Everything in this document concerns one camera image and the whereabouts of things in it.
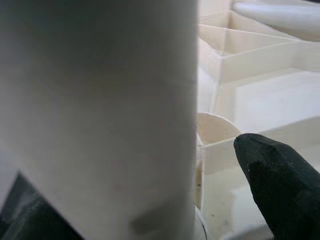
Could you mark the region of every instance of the cream plastic structure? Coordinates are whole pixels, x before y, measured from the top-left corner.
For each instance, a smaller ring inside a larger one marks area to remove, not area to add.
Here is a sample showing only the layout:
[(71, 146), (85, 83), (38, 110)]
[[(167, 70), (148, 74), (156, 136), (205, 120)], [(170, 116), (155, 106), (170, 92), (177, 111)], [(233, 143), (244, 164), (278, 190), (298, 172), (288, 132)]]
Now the cream plastic structure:
[(306, 29), (320, 27), (315, 3), (199, 2), (197, 204), (212, 240), (272, 237), (236, 158), (240, 133), (287, 143), (320, 170), (319, 32), (290, 28), (285, 8), (310, 13), (296, 16)]

